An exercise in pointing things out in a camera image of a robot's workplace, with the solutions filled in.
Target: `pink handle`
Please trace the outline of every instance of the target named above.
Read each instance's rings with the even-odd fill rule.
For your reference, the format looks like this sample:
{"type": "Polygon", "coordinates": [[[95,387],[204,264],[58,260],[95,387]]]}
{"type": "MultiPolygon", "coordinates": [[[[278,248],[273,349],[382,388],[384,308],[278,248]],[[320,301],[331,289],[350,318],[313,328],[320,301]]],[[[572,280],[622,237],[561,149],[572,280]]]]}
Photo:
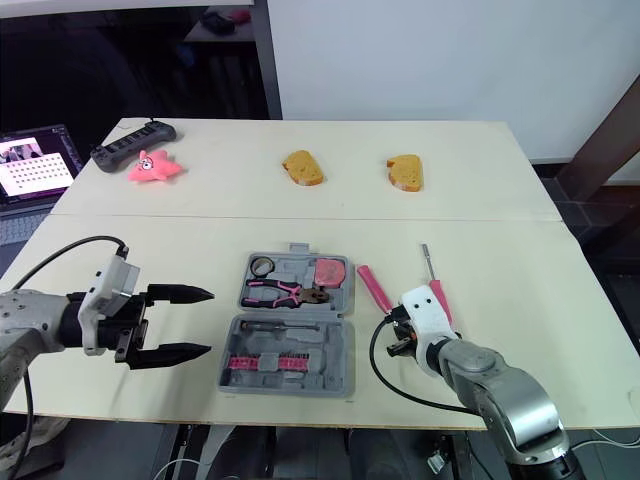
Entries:
{"type": "Polygon", "coordinates": [[[373,299],[376,301],[376,304],[378,304],[385,314],[388,314],[393,307],[387,298],[387,294],[384,293],[384,290],[376,280],[376,277],[373,276],[371,269],[367,265],[361,265],[356,271],[371,292],[371,295],[373,295],[373,299]]]}
{"type": "Polygon", "coordinates": [[[442,284],[440,283],[440,280],[431,280],[429,282],[429,287],[431,287],[433,294],[438,299],[438,302],[440,302],[444,313],[447,314],[449,325],[453,325],[453,317],[451,316],[451,310],[449,310],[449,303],[447,303],[447,297],[444,294],[444,290],[442,290],[442,284]]]}

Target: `toolbox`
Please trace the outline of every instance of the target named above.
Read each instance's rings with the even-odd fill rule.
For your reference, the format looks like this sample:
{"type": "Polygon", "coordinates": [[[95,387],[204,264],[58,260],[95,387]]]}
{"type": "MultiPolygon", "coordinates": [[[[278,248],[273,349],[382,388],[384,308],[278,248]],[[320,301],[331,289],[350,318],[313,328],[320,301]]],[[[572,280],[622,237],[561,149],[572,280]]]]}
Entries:
{"type": "Polygon", "coordinates": [[[231,321],[220,390],[351,393],[353,331],[343,315],[352,306],[353,272],[346,257],[312,254],[304,243],[292,243],[288,253],[254,253],[240,290],[238,305],[245,313],[231,321]]]}

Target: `gray tool case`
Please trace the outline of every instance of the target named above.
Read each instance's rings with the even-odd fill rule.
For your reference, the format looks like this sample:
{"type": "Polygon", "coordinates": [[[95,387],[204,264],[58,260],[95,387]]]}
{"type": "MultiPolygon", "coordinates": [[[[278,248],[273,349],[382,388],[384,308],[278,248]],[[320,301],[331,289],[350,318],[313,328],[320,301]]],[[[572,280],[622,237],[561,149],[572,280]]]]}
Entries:
{"type": "Polygon", "coordinates": [[[289,249],[289,253],[254,253],[249,257],[238,300],[246,313],[231,322],[218,386],[232,393],[345,397],[351,393],[354,379],[350,360],[353,332],[343,319],[353,298],[352,266],[346,257],[311,254],[307,244],[294,243],[289,249]],[[315,287],[315,264],[319,258],[342,262],[345,277],[338,288],[324,288],[329,294],[326,303],[302,303],[297,308],[242,306],[243,298],[274,301],[288,295],[275,288],[246,285],[247,280],[256,278],[251,264],[258,257],[270,258],[275,267],[261,279],[315,287]],[[257,326],[258,330],[248,325],[257,326]],[[306,371],[280,368],[281,362],[295,364],[305,359],[306,371]],[[231,368],[231,362],[237,362],[235,368],[231,368]]]}

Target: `open toolbox lid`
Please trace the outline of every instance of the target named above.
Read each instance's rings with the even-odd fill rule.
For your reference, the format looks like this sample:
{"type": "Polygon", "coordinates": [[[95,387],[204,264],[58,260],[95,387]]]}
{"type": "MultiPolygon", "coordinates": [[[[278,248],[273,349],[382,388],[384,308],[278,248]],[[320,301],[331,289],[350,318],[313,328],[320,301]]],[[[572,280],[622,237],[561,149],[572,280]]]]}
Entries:
{"type": "Polygon", "coordinates": [[[314,313],[318,317],[327,316],[331,318],[341,317],[345,312],[349,311],[353,298],[353,271],[351,263],[347,257],[341,255],[323,255],[310,253],[308,243],[291,243],[289,244],[289,252],[256,252],[249,256],[247,266],[242,277],[242,287],[240,289],[240,297],[238,298],[238,306],[244,311],[254,313],[278,312],[278,315],[301,316],[303,313],[314,313]],[[251,298],[260,301],[274,302],[278,299],[284,299],[289,294],[277,288],[265,286],[251,287],[247,286],[248,280],[256,279],[251,272],[251,265],[257,258],[268,258],[273,261],[274,269],[266,276],[260,277],[267,280],[278,280],[286,283],[298,283],[302,288],[313,288],[315,284],[316,262],[319,259],[337,260],[344,265],[344,280],[337,288],[323,287],[321,290],[329,295],[329,300],[324,303],[302,303],[296,308],[289,307],[250,307],[243,306],[243,299],[251,298]]]}

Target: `laptop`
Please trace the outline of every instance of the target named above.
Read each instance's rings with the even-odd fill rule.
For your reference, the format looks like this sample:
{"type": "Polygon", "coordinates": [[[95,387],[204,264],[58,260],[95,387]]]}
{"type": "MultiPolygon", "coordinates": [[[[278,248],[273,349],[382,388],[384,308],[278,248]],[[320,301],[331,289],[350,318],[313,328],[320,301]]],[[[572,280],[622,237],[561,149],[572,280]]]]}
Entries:
{"type": "Polygon", "coordinates": [[[64,125],[0,135],[0,272],[81,168],[64,125]]]}

